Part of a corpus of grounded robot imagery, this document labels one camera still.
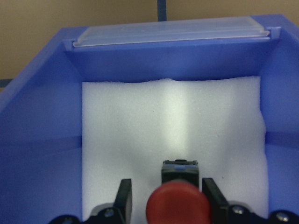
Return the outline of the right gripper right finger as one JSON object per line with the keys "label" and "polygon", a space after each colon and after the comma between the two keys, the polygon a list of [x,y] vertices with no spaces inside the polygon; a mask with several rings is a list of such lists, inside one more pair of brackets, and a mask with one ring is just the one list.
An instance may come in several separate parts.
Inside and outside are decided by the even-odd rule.
{"label": "right gripper right finger", "polygon": [[202,192],[208,198],[211,207],[211,218],[213,224],[227,224],[228,201],[213,178],[202,179]]}

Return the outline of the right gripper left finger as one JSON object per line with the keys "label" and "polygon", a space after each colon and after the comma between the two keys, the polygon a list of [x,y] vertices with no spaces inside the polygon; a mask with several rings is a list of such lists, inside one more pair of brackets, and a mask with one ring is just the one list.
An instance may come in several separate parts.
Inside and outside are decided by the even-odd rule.
{"label": "right gripper left finger", "polygon": [[122,179],[114,201],[124,224],[129,224],[132,214],[132,180]]}

